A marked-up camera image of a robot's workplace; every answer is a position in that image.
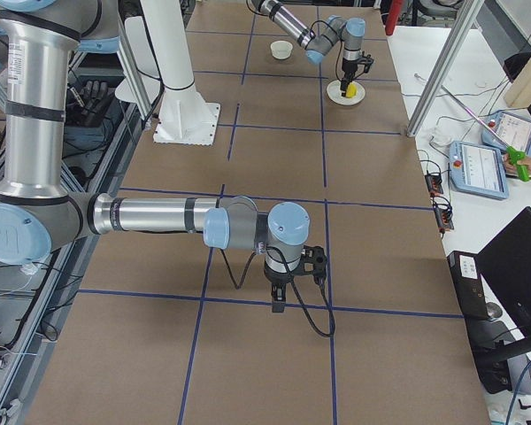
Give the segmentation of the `white plate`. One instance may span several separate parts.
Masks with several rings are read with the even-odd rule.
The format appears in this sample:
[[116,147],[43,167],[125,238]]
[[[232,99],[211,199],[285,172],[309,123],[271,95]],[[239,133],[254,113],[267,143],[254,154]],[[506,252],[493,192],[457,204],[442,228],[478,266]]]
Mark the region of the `white plate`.
[[352,106],[359,104],[365,98],[366,90],[361,84],[353,81],[345,91],[342,91],[340,81],[331,81],[327,85],[327,95],[336,104]]

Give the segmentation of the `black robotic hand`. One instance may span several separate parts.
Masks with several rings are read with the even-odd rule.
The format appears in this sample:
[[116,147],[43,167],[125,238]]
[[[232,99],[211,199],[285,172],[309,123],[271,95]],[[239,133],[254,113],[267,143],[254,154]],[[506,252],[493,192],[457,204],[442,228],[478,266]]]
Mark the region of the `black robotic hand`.
[[66,124],[95,128],[105,120],[112,103],[107,81],[88,80],[83,86],[69,86],[66,101]]

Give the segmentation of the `black monitor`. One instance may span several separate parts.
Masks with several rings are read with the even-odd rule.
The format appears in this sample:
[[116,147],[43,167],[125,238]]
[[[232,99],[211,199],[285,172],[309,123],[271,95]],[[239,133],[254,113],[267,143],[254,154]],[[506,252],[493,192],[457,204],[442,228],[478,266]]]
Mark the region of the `black monitor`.
[[525,207],[477,255],[488,286],[524,337],[479,355],[480,364],[531,352],[531,207]]

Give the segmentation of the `orange black adapter far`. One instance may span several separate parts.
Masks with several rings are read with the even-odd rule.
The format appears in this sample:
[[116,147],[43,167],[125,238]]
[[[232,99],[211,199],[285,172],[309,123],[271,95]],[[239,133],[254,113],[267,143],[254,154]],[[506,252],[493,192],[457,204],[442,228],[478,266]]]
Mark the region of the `orange black adapter far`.
[[443,170],[426,151],[418,150],[419,162],[424,167],[424,179],[430,196],[443,195]]

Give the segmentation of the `near teach pendant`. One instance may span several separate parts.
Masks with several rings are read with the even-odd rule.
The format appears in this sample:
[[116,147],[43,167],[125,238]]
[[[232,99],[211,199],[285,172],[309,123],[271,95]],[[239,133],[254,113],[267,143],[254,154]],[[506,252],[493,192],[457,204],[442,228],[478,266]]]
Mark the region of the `near teach pendant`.
[[499,149],[455,141],[449,148],[449,163],[450,180],[458,191],[500,200],[509,197]]

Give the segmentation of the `teach pendant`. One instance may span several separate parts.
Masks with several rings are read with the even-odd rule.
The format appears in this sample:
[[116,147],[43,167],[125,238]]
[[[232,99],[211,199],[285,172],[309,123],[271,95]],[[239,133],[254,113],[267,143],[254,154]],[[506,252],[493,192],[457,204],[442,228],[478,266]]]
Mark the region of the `teach pendant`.
[[487,124],[514,149],[531,157],[531,119],[500,111],[489,115]]
[[500,200],[509,197],[499,149],[455,141],[449,148],[449,163],[450,180],[458,191]]

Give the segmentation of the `black computer box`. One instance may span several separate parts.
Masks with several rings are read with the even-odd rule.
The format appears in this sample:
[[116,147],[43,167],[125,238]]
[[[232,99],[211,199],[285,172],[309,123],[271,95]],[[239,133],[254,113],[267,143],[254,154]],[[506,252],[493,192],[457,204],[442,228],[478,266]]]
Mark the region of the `black computer box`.
[[485,298],[476,255],[466,251],[452,251],[447,260],[458,304],[464,317],[477,321],[499,319],[502,316],[501,307]]

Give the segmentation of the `green grabber tool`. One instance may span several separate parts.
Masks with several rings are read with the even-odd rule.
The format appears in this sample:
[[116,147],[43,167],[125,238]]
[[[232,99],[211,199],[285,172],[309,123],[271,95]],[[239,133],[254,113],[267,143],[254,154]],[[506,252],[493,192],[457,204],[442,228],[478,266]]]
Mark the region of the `green grabber tool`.
[[497,133],[496,130],[492,129],[487,123],[485,123],[483,120],[480,119],[478,115],[476,115],[467,105],[465,105],[463,102],[461,102],[452,92],[450,92],[446,87],[443,85],[441,86],[441,89],[450,97],[452,98],[456,104],[458,104],[461,108],[463,108],[477,123],[479,123],[487,132],[489,132],[495,139],[499,141],[501,145],[505,147],[505,151],[507,152],[507,155],[510,159],[510,162],[517,167],[518,171],[518,177],[523,182],[529,182],[530,181],[530,175],[528,173],[528,170],[524,166],[520,166],[518,162],[526,157],[526,153],[524,151],[518,151],[514,147],[512,147],[510,144],[508,144],[500,134]]

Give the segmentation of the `yellow lemon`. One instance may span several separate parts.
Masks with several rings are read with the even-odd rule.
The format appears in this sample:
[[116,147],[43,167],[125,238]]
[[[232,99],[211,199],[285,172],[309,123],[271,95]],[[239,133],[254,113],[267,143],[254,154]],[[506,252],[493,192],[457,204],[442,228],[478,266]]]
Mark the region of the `yellow lemon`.
[[357,93],[358,93],[358,89],[356,88],[356,85],[353,82],[351,82],[347,90],[346,98],[353,98]]

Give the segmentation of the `white bowl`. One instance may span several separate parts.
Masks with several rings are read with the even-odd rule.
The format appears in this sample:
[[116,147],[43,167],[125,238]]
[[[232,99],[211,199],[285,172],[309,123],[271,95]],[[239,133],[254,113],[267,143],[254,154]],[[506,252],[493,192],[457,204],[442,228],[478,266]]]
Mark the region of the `white bowl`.
[[286,60],[291,56],[293,45],[291,42],[278,40],[270,44],[270,51],[273,58],[277,60]]

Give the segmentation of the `far teach pendant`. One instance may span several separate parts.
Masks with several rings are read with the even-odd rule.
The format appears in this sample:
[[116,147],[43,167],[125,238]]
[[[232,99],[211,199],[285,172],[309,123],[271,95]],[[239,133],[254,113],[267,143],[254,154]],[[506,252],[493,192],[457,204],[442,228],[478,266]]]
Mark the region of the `far teach pendant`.
[[514,149],[531,157],[531,119],[500,111],[489,115],[487,124]]

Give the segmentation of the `orange black adapter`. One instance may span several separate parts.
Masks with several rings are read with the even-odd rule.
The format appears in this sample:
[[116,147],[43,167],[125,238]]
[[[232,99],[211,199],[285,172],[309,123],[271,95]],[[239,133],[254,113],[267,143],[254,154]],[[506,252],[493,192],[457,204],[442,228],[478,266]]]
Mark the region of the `orange black adapter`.
[[442,195],[434,195],[430,198],[435,221],[440,234],[443,236],[447,231],[454,229],[452,216],[453,208],[450,200]]
[[424,179],[430,196],[443,195],[443,170],[426,151],[418,150],[419,162],[424,167]]

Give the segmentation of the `aluminium frame post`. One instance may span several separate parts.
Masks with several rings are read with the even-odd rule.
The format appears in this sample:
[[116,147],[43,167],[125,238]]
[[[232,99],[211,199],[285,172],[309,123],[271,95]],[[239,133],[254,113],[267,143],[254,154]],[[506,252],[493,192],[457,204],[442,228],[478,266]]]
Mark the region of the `aluminium frame post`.
[[483,4],[484,0],[464,1],[461,9],[458,11],[454,27],[450,30],[412,114],[406,129],[407,136],[414,137],[419,132]]

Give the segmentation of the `orange black adapter near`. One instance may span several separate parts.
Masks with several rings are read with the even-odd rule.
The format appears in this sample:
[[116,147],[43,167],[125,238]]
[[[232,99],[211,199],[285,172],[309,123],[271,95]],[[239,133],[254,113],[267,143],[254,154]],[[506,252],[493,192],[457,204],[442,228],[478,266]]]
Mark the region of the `orange black adapter near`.
[[435,221],[440,234],[443,236],[447,231],[454,229],[452,216],[453,208],[450,200],[442,195],[434,195],[430,198]]

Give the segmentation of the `red fire extinguisher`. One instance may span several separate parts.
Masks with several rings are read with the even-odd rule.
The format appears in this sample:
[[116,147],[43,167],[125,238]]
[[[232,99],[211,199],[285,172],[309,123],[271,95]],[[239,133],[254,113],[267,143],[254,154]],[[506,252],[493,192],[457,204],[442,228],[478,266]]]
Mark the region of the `red fire extinguisher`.
[[387,36],[394,34],[396,24],[402,12],[404,0],[392,0],[389,6],[388,17],[385,23],[385,33]]

